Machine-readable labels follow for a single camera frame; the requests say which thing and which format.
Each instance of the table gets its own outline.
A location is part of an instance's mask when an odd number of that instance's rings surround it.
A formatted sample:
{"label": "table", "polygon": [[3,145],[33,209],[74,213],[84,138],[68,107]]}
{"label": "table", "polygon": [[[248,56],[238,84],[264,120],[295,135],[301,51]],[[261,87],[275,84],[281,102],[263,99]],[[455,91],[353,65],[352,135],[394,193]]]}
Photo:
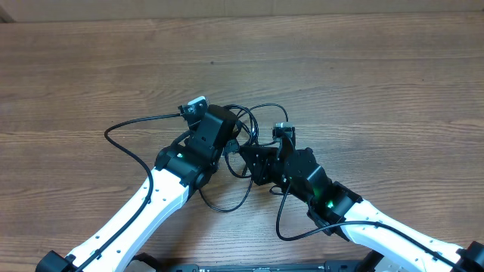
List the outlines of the table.
{"label": "table", "polygon": [[[297,147],[329,177],[416,230],[484,241],[484,14],[359,14],[0,25],[0,270],[32,271],[67,254],[131,197],[143,169],[103,131],[212,104],[286,107]],[[278,109],[254,111],[261,141]],[[181,119],[113,133],[152,166]],[[242,161],[231,159],[236,169]],[[205,187],[222,207],[248,181],[225,165]],[[254,187],[236,212],[198,194],[142,252],[167,263],[253,264],[363,258],[319,234],[275,234],[279,196]],[[290,197],[284,235],[314,228]]]}

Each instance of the wooden table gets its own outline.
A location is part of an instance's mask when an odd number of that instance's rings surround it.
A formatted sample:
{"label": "wooden table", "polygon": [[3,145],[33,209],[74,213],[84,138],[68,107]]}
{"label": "wooden table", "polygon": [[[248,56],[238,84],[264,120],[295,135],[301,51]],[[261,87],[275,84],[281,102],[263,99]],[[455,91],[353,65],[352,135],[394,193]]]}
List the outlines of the wooden table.
{"label": "wooden table", "polygon": [[[33,271],[90,237],[145,179],[103,131],[213,104],[286,107],[297,146],[336,181],[437,239],[484,242],[484,14],[369,14],[0,25],[0,270]],[[277,109],[254,111],[261,141]],[[152,166],[181,119],[113,133]],[[235,168],[241,159],[233,158]],[[226,166],[205,192],[238,203]],[[252,264],[362,258],[319,234],[282,242],[281,198],[254,187],[236,212],[196,194],[141,249],[169,262]],[[289,198],[285,235],[310,230]]]}

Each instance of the tabletop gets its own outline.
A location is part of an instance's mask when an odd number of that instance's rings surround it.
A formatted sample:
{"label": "tabletop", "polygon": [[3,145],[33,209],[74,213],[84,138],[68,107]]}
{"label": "tabletop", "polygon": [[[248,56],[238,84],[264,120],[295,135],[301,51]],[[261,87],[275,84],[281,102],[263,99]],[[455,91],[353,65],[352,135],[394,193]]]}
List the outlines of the tabletop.
{"label": "tabletop", "polygon": [[[297,148],[334,181],[436,239],[484,241],[484,13],[127,20],[0,25],[0,271],[32,271],[111,218],[146,177],[104,129],[211,104],[284,106]],[[277,108],[254,110],[261,142]],[[182,119],[113,133],[150,167]],[[243,162],[231,157],[240,171]],[[236,205],[225,164],[204,187]],[[235,212],[196,193],[142,247],[162,261],[254,264],[363,258],[317,234],[283,242],[280,196],[255,186]],[[288,197],[285,236],[315,227]]]}

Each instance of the wooden surface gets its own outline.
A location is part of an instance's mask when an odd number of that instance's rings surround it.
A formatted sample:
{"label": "wooden surface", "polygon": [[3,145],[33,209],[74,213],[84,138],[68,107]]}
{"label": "wooden surface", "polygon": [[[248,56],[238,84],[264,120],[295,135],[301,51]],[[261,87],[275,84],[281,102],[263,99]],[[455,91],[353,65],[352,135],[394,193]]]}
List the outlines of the wooden surface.
{"label": "wooden surface", "polygon": [[[0,270],[32,271],[90,237],[145,179],[103,131],[213,104],[284,105],[297,146],[383,212],[440,240],[484,241],[484,14],[333,15],[0,26]],[[254,112],[261,141],[282,120]],[[113,134],[153,165],[181,119]],[[239,159],[233,158],[236,168]],[[206,186],[229,207],[247,181]],[[157,258],[249,264],[362,258],[338,236],[282,242],[281,198],[255,187],[236,212],[195,195],[142,248]],[[289,198],[283,234],[312,229]]]}
{"label": "wooden surface", "polygon": [[0,0],[9,22],[482,11],[484,0]]}

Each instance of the robotic arm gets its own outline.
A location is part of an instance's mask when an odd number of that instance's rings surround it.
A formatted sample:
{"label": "robotic arm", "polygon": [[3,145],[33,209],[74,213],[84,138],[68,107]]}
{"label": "robotic arm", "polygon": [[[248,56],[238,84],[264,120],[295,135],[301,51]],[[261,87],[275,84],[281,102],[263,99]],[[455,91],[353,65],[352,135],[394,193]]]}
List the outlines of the robotic arm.
{"label": "robotic arm", "polygon": [[[187,121],[189,131],[158,154],[151,171],[153,187],[150,188],[147,179],[93,237],[65,258],[49,252],[37,265],[36,272],[124,271],[166,218],[208,183],[218,169],[220,156],[233,152],[242,156],[255,184],[274,182],[284,192],[276,223],[278,236],[283,240],[297,240],[317,232],[335,233],[379,252],[408,271],[484,271],[481,244],[473,242],[468,249],[462,249],[423,235],[329,179],[311,149],[295,149],[296,133],[290,123],[278,123],[273,128],[272,136],[280,143],[279,147],[239,145],[236,138],[244,124],[230,111],[232,108],[209,105],[205,97],[180,106],[180,116]],[[250,130],[244,130],[252,138]],[[149,189],[151,198],[132,220]],[[280,234],[279,220],[289,193],[307,203],[307,215],[317,229],[295,237]],[[132,223],[113,240],[114,234],[130,220]],[[374,271],[376,265],[359,269]]]}

